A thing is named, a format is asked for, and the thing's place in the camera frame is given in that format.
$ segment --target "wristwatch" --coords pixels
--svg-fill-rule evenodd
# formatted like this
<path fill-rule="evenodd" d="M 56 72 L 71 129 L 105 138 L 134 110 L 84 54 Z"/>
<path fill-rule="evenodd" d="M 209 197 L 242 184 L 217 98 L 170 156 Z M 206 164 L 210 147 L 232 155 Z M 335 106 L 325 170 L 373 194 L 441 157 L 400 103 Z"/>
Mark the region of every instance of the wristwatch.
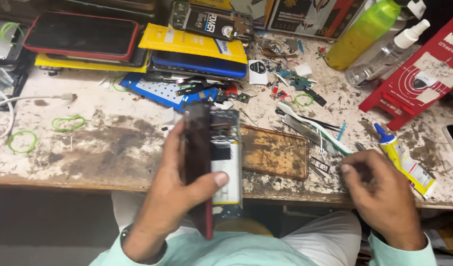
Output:
<path fill-rule="evenodd" d="M 125 227 L 125 229 L 123 229 L 122 233 L 120 234 L 120 244 L 122 247 L 123 247 L 123 243 L 125 242 L 126 237 L 128 236 L 129 232 L 131 231 L 132 227 L 133 227 L 133 224 L 128 225 L 127 227 Z M 166 250 L 167 250 L 167 243 L 164 240 L 161 250 L 156 255 L 154 255 L 144 261 L 136 261 L 136 263 L 145 264 L 145 265 L 156 264 L 164 257 Z"/>

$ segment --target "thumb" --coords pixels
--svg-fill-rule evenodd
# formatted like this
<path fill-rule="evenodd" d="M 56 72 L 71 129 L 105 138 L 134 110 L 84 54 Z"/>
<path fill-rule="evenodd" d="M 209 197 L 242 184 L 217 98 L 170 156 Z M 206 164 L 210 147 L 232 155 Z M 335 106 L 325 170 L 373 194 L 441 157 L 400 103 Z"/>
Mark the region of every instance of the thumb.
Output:
<path fill-rule="evenodd" d="M 349 164 L 342 164 L 341 171 L 345 177 L 345 183 L 351 194 L 355 205 L 361 205 L 371 200 L 371 196 L 366 187 L 361 183 L 361 177 L 356 169 Z"/>
<path fill-rule="evenodd" d="M 228 174 L 221 171 L 208 173 L 197 178 L 194 183 L 184 188 L 188 208 L 194 208 L 210 199 L 228 181 Z"/>

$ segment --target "shirt sleeve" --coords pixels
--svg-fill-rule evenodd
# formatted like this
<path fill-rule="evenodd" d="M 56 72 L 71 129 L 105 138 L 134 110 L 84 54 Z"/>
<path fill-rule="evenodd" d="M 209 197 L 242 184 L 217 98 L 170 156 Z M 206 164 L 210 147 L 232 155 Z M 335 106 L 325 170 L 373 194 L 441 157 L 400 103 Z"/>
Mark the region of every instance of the shirt sleeve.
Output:
<path fill-rule="evenodd" d="M 369 266 L 436 266 L 430 239 L 427 235 L 427 246 L 418 251 L 395 249 L 382 242 L 374 233 L 369 236 L 372 261 Z"/>
<path fill-rule="evenodd" d="M 152 265 L 164 265 L 164 258 L 165 256 L 158 263 Z M 120 235 L 118 235 L 111 249 L 100 253 L 89 266 L 146 266 L 146 264 L 136 263 L 125 255 L 120 243 Z"/>

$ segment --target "green water bottle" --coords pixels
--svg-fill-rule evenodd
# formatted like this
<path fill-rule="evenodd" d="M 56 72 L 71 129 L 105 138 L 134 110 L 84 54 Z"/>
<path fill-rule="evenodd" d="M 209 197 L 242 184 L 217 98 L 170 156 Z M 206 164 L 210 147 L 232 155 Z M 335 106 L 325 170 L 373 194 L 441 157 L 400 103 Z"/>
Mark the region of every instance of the green water bottle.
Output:
<path fill-rule="evenodd" d="M 409 0 L 382 0 L 366 10 L 327 53 L 327 64 L 346 69 L 397 20 Z"/>

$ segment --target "mint green shirt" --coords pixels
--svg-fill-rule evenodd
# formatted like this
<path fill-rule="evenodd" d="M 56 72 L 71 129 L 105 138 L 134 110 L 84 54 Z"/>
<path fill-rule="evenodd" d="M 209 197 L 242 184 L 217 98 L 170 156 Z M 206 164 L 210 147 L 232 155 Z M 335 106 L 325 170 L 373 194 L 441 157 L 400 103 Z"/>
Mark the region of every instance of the mint green shirt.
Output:
<path fill-rule="evenodd" d="M 394 249 L 374 234 L 369 237 L 370 266 L 436 266 L 430 241 L 419 251 Z M 140 266 L 131 261 L 120 244 L 101 253 L 90 266 Z M 215 232 L 211 241 L 200 233 L 183 234 L 167 241 L 167 251 L 156 266 L 317 266 L 311 259 L 277 238 L 249 233 Z"/>

